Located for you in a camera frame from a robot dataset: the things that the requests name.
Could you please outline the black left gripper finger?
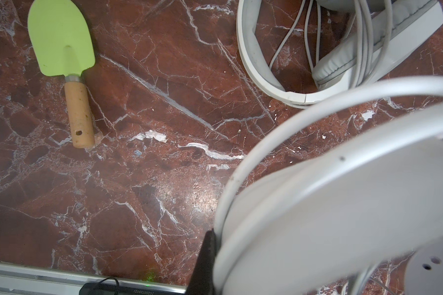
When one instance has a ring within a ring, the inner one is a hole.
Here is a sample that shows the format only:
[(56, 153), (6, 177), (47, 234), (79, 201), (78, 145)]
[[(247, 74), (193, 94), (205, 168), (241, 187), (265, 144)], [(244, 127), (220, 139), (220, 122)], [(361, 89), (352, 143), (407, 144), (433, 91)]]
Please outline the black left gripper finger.
[(217, 255), (214, 230), (207, 231), (192, 273), (186, 295), (214, 295), (213, 270)]

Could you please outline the white headphones pair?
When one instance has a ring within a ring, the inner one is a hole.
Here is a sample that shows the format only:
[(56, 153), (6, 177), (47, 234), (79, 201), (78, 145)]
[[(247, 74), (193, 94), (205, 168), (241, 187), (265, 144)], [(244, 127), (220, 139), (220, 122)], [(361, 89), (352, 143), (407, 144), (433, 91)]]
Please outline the white headphones pair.
[(340, 44), (320, 56), (320, 36), (312, 53), (304, 40), (306, 56), (317, 91), (287, 91), (272, 72), (281, 52), (270, 62), (255, 35), (261, 1), (240, 1), (236, 34), (242, 63), (254, 84), (269, 97), (294, 108), (307, 108), (335, 94), (378, 81), (399, 66), (443, 24), (438, 1), (302, 1), (296, 21), (313, 7), (352, 14)]
[(242, 189), (285, 140), (342, 109), (386, 97), (443, 97), (443, 76), (376, 82), (297, 114), (240, 163), (219, 200), (218, 295), (299, 295), (343, 277), (359, 293), (409, 251), (409, 295), (443, 295), (443, 103), (377, 126)]

